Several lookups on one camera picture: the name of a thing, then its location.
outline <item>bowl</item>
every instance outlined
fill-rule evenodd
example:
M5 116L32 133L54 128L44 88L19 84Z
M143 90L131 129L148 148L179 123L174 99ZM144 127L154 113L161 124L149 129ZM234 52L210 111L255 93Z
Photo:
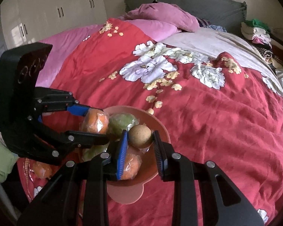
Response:
M151 130L157 130L163 142L170 143L170 136L165 126L148 112L131 106L118 105L104 109L109 115L129 113L139 119L139 124L146 124ZM140 199L144 192L144 184L158 174L153 146L142 157L142 164L136 177L132 180L107 182L107 193L120 204L132 204Z

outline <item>plastic wrap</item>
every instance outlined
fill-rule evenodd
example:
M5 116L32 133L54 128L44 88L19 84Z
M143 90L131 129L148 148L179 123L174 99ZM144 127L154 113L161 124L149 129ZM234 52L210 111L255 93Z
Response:
M136 177L142 165L142 158L140 155L138 155L138 153L138 150L135 150L133 147L128 147L124 165L124 173L121 177L121 180L129 180Z
M106 152L108 149L109 143L106 145L94 145L90 149L85 149L83 151L82 160L83 161L90 161L95 156L99 155L100 153Z
M105 134L108 124L109 115L107 113L90 108L81 124L80 130L89 133Z
M139 120L132 114L114 114L109 119L107 133L119 138L121 137L123 130L129 131L131 127L137 125L138 123Z
M52 169L50 165L36 161L32 166L33 172L38 178L50 178L52 175Z

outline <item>metal screw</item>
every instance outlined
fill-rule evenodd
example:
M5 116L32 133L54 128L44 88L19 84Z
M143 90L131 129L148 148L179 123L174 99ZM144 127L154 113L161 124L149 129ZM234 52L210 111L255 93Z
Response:
M68 136L68 139L69 139L70 141L73 141L75 138L74 138L72 135L69 135L69 136Z
M59 152L56 151L56 150L54 150L54 151L52 152L52 156L53 156L53 157L58 157L58 156L59 156Z
M74 161L67 161L66 162L66 167L73 167L75 165Z
M206 165L207 165L208 167L210 167L210 168L215 167L215 163L212 162L212 161L208 161L208 162L206 163Z
M104 153L102 153L101 154L101 158L103 158L103 159L107 159L107 158L109 158L109 153L107 153L107 152L104 152Z
M173 154L172 154L172 158L173 158L173 159L177 159L177 160L178 160L178 159L180 159L180 158L181 158L181 155L180 155L180 154L178 154L178 153L173 153Z

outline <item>pink blanket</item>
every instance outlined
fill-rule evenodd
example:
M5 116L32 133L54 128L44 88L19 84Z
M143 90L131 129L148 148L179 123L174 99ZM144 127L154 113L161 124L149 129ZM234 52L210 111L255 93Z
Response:
M163 21L188 32L196 32L199 29L199 23L195 16L175 4L163 2L142 4L139 8L125 14L124 18Z

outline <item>bed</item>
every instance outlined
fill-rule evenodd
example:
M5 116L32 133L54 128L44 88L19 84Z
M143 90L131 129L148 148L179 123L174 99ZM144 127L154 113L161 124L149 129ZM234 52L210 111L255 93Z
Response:
M153 0L125 1L132 10ZM283 207L283 87L260 55L237 36L246 4L158 1L175 3L231 33L208 28L179 32L164 21L111 18L104 26L42 40L53 44L53 50L37 86L71 91L85 105L131 105L153 113L177 152L199 163L215 161L267 225ZM216 8L216 3L224 6ZM61 113L43 121L57 131L79 125L78 119ZM78 160L76 154L68 158ZM17 162L30 201L47 182L32 172L33 163L27 158ZM109 200L110 225L171 225L172 201L172 184L161 184L156 177L132 205ZM198 216L201 221L200 206Z

